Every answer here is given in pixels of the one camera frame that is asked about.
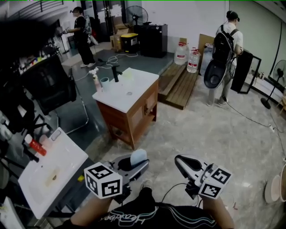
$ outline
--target sink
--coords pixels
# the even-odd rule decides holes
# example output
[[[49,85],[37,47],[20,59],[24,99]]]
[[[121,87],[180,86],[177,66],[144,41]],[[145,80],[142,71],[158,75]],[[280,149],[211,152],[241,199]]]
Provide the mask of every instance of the sink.
[[[30,161],[18,181],[37,219],[49,210],[61,190],[88,158],[64,132],[58,128],[49,138],[52,147],[39,162]]]

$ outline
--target person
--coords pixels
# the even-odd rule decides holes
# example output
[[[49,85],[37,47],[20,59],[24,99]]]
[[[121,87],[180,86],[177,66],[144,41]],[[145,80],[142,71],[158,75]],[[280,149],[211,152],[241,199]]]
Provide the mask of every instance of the person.
[[[233,30],[236,29],[236,26],[239,22],[239,17],[238,14],[234,11],[228,11],[227,12],[227,23],[223,25],[223,30],[226,33],[231,33]],[[233,36],[233,46],[234,46],[234,52],[235,52],[235,57],[237,55],[241,55],[243,52],[243,35],[242,32],[237,31]],[[236,58],[233,60],[231,66],[230,66],[230,72],[232,75],[234,75],[235,70],[236,70]],[[231,88],[231,84],[232,84],[232,77],[230,75],[229,69],[226,69],[226,73],[225,76],[223,78],[223,92],[219,98],[219,105],[224,105],[226,102],[223,99],[223,96],[225,96],[227,98],[229,90]],[[209,91],[209,97],[208,97],[208,101],[207,101],[207,105],[211,106],[214,104],[215,102],[215,92],[216,89],[210,89]]]
[[[234,229],[234,222],[220,198],[209,199],[202,196],[202,199],[203,209],[156,203],[152,196],[152,182],[147,180],[141,185],[140,194],[135,200],[108,212],[112,199],[93,197],[57,229]]]
[[[74,33],[77,50],[79,51],[79,54],[83,62],[83,64],[80,67],[84,68],[87,66],[88,68],[90,68],[95,64],[95,61],[88,45],[88,35],[84,32],[85,18],[82,15],[82,13],[83,10],[81,7],[74,8],[72,14],[74,17],[76,17],[75,28],[71,30],[65,30],[64,34]]]

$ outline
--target wooden pallet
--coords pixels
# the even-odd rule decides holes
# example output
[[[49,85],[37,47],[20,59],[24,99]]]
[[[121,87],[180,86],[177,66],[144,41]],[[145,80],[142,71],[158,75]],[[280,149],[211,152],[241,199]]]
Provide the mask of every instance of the wooden pallet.
[[[189,73],[185,65],[173,63],[159,77],[158,101],[183,110],[191,96],[198,72]]]
[[[197,78],[198,71],[190,73],[185,69],[179,81],[166,98],[165,103],[183,110],[191,97]]]
[[[186,65],[173,63],[159,77],[158,100],[160,102],[163,102],[171,93],[171,89],[175,86],[185,68]]]

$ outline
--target red bottle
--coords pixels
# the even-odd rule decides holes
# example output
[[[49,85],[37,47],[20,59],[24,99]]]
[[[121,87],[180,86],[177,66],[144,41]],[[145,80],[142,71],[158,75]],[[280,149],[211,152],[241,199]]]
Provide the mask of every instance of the red bottle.
[[[36,150],[42,156],[46,155],[46,150],[41,146],[41,144],[36,142],[30,134],[26,135],[25,142],[28,143],[30,147],[32,147],[34,150]]]

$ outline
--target electric fan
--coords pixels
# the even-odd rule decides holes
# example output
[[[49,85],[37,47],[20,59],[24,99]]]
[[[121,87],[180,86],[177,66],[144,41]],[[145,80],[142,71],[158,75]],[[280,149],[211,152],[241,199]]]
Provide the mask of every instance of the electric fan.
[[[274,68],[274,71],[273,71],[273,79],[276,80],[276,83],[274,84],[274,87],[273,87],[273,90],[272,92],[270,93],[270,95],[268,96],[267,99],[265,98],[262,98],[261,99],[261,102],[262,104],[267,108],[267,109],[270,109],[271,108],[271,105],[269,104],[268,100],[270,99],[274,89],[276,88],[276,84],[278,83],[279,79],[282,77],[282,80],[284,81],[285,80],[285,77],[286,77],[286,60],[280,60],[275,68]]]
[[[148,13],[141,6],[129,6],[126,8],[126,27],[130,28],[135,25],[143,25],[148,21]]]

